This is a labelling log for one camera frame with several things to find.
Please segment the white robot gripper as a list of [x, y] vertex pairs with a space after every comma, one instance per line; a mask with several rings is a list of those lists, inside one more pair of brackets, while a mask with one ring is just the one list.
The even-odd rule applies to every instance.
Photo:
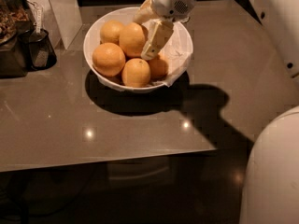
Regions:
[[133, 22], [143, 24], [149, 20], [149, 33], [141, 58], [154, 59], [174, 33], [172, 21], [187, 22], [196, 0], [145, 0], [133, 17]]

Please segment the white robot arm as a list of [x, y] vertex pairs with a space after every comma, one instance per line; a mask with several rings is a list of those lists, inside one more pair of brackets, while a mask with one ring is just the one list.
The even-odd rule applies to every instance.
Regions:
[[[145, 0], [134, 15], [150, 23], [141, 56], [155, 58], [171, 36], [173, 23], [190, 15], [196, 0]], [[299, 0], [249, 0], [273, 43], [273, 52], [257, 76], [266, 94], [282, 102], [282, 93], [298, 85]], [[249, 154], [239, 224], [299, 224], [299, 106], [274, 118]]]

